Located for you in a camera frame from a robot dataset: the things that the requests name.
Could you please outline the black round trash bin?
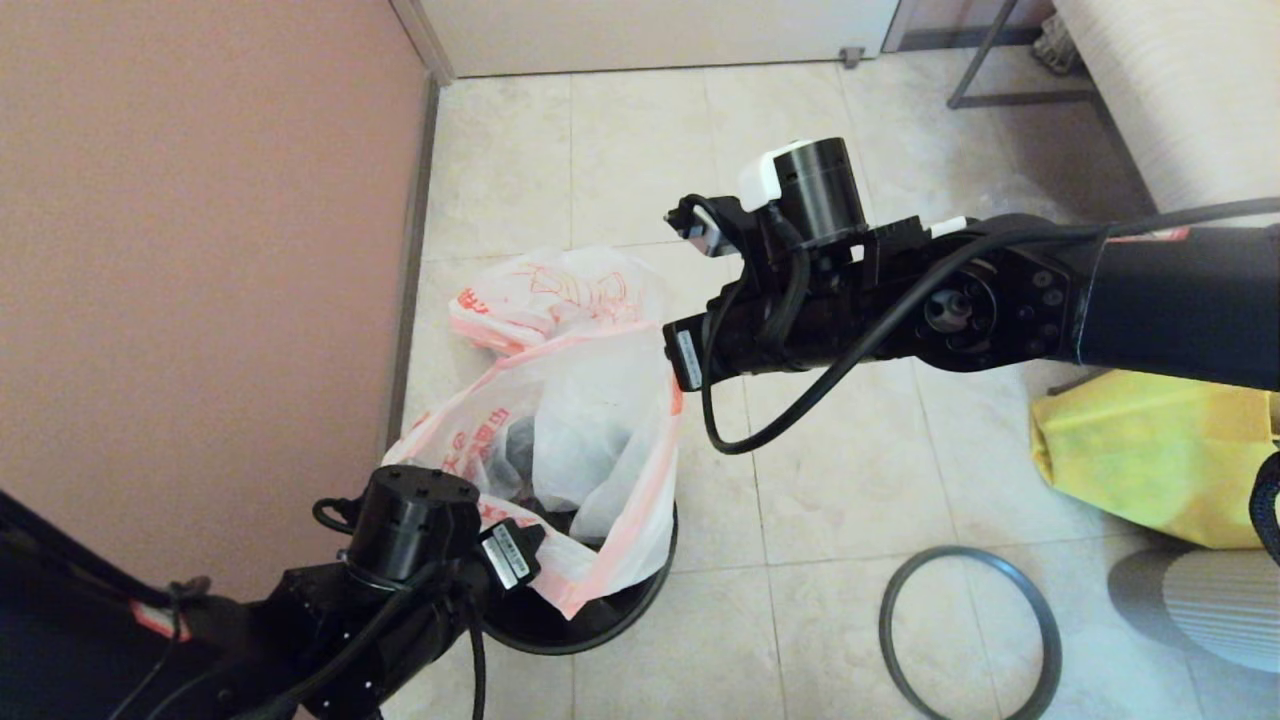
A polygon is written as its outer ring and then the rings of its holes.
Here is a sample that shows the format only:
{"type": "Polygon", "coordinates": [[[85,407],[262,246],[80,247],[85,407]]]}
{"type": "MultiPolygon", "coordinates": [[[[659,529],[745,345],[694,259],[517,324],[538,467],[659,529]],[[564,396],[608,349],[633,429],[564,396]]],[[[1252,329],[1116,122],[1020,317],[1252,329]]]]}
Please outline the black round trash bin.
{"type": "Polygon", "coordinates": [[[678,510],[666,564],[650,578],[613,594],[589,601],[566,619],[536,591],[526,588],[490,606],[483,632],[522,653],[570,656],[599,648],[626,633],[654,605],[675,562],[678,547],[678,510]]]}

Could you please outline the white pink-drawstring trash bag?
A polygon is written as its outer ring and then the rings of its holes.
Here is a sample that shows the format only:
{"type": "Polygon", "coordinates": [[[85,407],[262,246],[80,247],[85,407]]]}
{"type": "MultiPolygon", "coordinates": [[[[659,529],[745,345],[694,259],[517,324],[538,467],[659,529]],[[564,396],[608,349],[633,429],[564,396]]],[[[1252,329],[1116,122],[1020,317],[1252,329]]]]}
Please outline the white pink-drawstring trash bag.
{"type": "Polygon", "coordinates": [[[668,562],[681,411],[654,325],[566,336],[495,363],[383,462],[471,482],[484,527],[543,527],[532,588],[570,620],[668,562]]]}

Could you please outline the white red-printed trash bag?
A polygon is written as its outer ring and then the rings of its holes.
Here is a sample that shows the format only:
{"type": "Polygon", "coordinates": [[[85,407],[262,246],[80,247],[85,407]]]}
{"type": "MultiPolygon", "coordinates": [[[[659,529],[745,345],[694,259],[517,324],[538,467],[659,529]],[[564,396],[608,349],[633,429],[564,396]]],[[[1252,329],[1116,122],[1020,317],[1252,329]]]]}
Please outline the white red-printed trash bag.
{"type": "Polygon", "coordinates": [[[637,258],[540,249],[480,272],[448,313],[457,336],[509,357],[559,337],[655,324],[668,306],[667,283],[637,258]]]}

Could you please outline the yellow fabric bag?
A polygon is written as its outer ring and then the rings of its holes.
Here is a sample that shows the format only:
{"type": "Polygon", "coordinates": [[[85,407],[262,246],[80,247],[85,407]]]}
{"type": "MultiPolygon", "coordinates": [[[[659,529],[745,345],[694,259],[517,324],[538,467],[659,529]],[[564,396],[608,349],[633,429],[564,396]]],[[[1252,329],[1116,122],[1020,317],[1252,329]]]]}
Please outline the yellow fabric bag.
{"type": "Polygon", "coordinates": [[[1210,550],[1258,550],[1249,500],[1280,451],[1280,392],[1106,372],[1030,406],[1057,492],[1210,550]]]}

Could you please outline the white door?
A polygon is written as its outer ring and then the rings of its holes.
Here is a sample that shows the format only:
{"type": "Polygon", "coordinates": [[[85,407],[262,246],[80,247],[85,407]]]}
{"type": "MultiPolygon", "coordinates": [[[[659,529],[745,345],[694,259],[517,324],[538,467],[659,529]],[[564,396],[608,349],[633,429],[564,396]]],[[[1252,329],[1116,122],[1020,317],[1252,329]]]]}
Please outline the white door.
{"type": "Polygon", "coordinates": [[[832,61],[901,0],[416,0],[458,78],[832,61]]]}

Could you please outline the grey cloth bundle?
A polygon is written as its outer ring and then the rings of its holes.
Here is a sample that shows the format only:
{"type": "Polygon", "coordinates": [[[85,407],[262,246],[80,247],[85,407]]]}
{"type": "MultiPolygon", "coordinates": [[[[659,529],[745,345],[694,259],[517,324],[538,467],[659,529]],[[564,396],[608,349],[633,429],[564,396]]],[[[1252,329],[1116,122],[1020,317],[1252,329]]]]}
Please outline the grey cloth bundle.
{"type": "Polygon", "coordinates": [[[1032,45],[1034,59],[1055,76],[1070,76],[1082,64],[1078,47],[1060,14],[1041,23],[1041,35],[1032,45]]]}

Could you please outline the white ribbed table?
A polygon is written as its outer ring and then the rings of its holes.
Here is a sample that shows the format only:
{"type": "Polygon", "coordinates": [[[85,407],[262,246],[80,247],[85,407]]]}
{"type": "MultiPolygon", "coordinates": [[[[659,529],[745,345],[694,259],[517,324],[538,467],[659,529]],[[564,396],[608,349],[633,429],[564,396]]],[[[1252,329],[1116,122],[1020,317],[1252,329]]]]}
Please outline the white ribbed table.
{"type": "Polygon", "coordinates": [[[1160,211],[1280,199],[1280,0],[1052,0],[1160,211]]]}

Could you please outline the white ribbed bin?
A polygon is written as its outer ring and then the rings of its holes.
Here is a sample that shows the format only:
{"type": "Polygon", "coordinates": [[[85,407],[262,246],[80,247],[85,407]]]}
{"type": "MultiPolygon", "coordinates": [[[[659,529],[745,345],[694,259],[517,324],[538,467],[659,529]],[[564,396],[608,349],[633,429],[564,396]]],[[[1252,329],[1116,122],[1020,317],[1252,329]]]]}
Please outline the white ribbed bin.
{"type": "Polygon", "coordinates": [[[1174,625],[1224,661],[1280,675],[1280,566],[1262,550],[1199,550],[1167,566],[1174,625]]]}

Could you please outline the dark metal table frame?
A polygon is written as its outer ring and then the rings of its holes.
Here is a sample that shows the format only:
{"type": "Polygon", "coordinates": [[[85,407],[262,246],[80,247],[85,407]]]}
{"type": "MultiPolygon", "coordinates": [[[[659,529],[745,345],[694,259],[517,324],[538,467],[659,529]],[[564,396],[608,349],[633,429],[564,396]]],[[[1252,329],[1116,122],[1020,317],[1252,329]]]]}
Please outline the dark metal table frame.
{"type": "Polygon", "coordinates": [[[1056,91],[1012,92],[1012,94],[984,94],[970,95],[969,90],[978,77],[995,41],[1004,32],[1019,0],[1004,0],[995,19],[984,32],[982,41],[968,64],[957,86],[950,94],[946,108],[950,110],[983,109],[983,108],[1024,108],[1034,105],[1089,102],[1096,105],[1101,96],[1096,88],[1075,88],[1056,91]]]}

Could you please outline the white door frame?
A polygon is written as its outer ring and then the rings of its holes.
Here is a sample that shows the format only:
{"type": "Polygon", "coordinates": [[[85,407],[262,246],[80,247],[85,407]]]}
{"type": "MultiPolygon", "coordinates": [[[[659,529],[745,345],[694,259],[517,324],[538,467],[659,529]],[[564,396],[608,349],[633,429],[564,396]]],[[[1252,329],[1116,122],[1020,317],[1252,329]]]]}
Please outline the white door frame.
{"type": "Polygon", "coordinates": [[[458,76],[439,33],[428,18],[422,0],[388,0],[428,74],[440,87],[453,85],[458,76]]]}

